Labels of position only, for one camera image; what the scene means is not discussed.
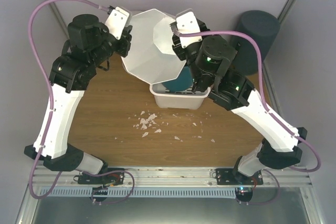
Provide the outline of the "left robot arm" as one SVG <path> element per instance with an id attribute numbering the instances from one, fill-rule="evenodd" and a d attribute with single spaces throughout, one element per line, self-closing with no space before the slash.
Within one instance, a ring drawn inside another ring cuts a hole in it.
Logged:
<path id="1" fill-rule="evenodd" d="M 24 149 L 31 159 L 38 159 L 51 171 L 90 173 L 96 184 L 108 179 L 103 160 L 68 143 L 69 130 L 77 106 L 97 69 L 117 53 L 126 57 L 131 46 L 129 17 L 111 14 L 105 23 L 91 14 L 73 18 L 68 25 L 69 39 L 60 57 L 52 64 L 49 82 L 53 98 L 48 102 L 40 133 L 32 145 Z"/>

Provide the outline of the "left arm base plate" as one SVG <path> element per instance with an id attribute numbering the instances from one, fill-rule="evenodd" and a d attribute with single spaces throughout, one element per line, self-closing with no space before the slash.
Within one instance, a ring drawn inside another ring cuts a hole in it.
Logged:
<path id="1" fill-rule="evenodd" d="M 104 175 L 101 177 L 94 177 L 87 174 L 79 174 L 74 176 L 74 181 L 79 185 L 101 185 L 101 186 L 116 186 L 122 185 L 124 180 L 124 168 L 106 168 L 101 172 L 112 174 Z"/>

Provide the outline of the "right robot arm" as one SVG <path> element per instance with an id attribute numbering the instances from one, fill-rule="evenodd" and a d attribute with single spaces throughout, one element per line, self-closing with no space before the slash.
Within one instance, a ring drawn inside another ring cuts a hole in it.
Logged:
<path id="1" fill-rule="evenodd" d="M 248 155 L 241 156 L 232 171 L 240 185 L 264 168 L 283 169 L 300 163 L 298 147 L 307 131 L 283 120 L 261 97 L 254 85 L 232 66 L 235 49 L 219 34 L 211 34 L 202 22 L 192 22 L 202 29 L 201 36 L 184 37 L 177 22 L 171 23 L 173 50 L 186 60 L 193 78 L 193 92 L 211 88 L 208 97 L 227 111 L 247 121 L 264 138 Z"/>

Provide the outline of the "white faceted bin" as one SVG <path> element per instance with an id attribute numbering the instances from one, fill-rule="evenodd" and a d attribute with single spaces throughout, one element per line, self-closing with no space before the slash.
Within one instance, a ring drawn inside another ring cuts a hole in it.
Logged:
<path id="1" fill-rule="evenodd" d="M 175 80 L 179 76 L 185 61 L 181 61 L 172 49 L 170 24 L 173 22 L 172 16 L 157 9 L 132 17 L 131 47 L 122 59 L 129 74 L 148 84 Z"/>

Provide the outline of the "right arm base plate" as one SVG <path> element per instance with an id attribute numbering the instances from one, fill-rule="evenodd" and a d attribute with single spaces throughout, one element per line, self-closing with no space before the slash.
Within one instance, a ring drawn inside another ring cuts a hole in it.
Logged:
<path id="1" fill-rule="evenodd" d="M 234 173 L 233 168 L 216 168 L 212 173 L 212 177 L 216 179 L 217 185 L 263 185 L 261 171 L 255 172 L 251 177 Z"/>

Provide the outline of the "dark grey round bin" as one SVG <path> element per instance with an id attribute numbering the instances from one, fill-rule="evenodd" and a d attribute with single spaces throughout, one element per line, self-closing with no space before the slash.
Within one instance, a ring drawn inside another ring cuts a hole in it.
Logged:
<path id="1" fill-rule="evenodd" d="M 278 19 L 268 12 L 249 10 L 239 18 L 236 31 L 251 37 L 259 47 L 264 61 L 280 30 Z M 236 49 L 233 67 L 245 76 L 258 72 L 258 60 L 254 47 L 246 39 L 233 36 L 230 45 Z"/>

